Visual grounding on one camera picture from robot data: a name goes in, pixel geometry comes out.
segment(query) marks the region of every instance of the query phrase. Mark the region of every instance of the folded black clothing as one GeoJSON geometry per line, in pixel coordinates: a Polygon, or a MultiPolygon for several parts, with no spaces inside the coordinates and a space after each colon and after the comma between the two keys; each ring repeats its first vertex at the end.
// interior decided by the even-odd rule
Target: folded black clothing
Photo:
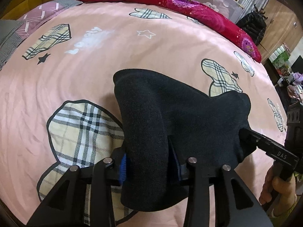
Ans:
{"type": "Polygon", "coordinates": [[[235,168],[255,148],[240,144],[249,128],[250,100],[229,91],[209,97],[158,72],[125,69],[115,73],[127,155],[121,202],[138,211],[159,211],[188,195],[169,183],[169,142],[184,160],[235,168]]]}

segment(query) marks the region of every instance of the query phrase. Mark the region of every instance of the black puffer jacket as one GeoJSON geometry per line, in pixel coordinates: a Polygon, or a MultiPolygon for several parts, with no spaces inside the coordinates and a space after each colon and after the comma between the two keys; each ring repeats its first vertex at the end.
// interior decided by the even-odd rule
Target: black puffer jacket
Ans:
{"type": "Polygon", "coordinates": [[[266,23],[262,14],[251,12],[240,19],[236,25],[244,30],[256,45],[260,44],[266,30],[266,23]]]}

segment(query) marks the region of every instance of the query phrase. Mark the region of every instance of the star print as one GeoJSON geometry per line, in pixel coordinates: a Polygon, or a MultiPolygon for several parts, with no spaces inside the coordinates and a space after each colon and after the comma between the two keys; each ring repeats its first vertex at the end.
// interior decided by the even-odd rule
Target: star print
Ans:
{"type": "Polygon", "coordinates": [[[43,57],[38,57],[39,62],[37,65],[39,65],[41,62],[45,62],[48,56],[50,56],[50,54],[46,53],[43,57]]]}
{"type": "Polygon", "coordinates": [[[234,76],[235,78],[239,79],[238,74],[236,74],[236,73],[234,73],[234,72],[232,72],[232,76],[234,76]]]}
{"type": "Polygon", "coordinates": [[[148,39],[151,39],[152,36],[155,36],[155,33],[150,32],[149,30],[145,30],[145,31],[137,31],[138,36],[146,36],[148,39]]]}

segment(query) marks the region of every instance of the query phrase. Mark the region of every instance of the black star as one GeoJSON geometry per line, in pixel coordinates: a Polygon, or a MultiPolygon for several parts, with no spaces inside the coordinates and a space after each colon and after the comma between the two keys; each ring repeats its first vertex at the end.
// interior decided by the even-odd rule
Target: black star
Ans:
{"type": "Polygon", "coordinates": [[[232,72],[232,76],[234,76],[235,78],[239,79],[238,74],[232,72]]]}
{"type": "Polygon", "coordinates": [[[45,62],[46,58],[49,56],[50,54],[46,53],[43,57],[38,57],[39,62],[37,65],[39,65],[41,62],[45,62]]]}

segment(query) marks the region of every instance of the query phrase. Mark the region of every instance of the silver screw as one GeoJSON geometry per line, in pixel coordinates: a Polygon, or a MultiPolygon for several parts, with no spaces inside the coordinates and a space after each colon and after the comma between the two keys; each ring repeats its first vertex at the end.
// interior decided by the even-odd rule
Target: silver screw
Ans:
{"type": "Polygon", "coordinates": [[[223,168],[223,170],[225,170],[225,171],[230,171],[230,170],[231,170],[230,165],[227,165],[227,164],[223,165],[222,168],[223,168]]]}
{"type": "Polygon", "coordinates": [[[71,167],[69,168],[69,170],[70,170],[71,172],[75,172],[75,171],[77,171],[78,169],[79,169],[78,166],[71,166],[71,167]]]}
{"type": "Polygon", "coordinates": [[[195,157],[189,157],[188,162],[191,164],[195,164],[195,163],[197,163],[197,159],[195,157]]]}
{"type": "Polygon", "coordinates": [[[111,157],[106,157],[103,159],[103,163],[109,164],[112,163],[113,159],[111,157]]]}

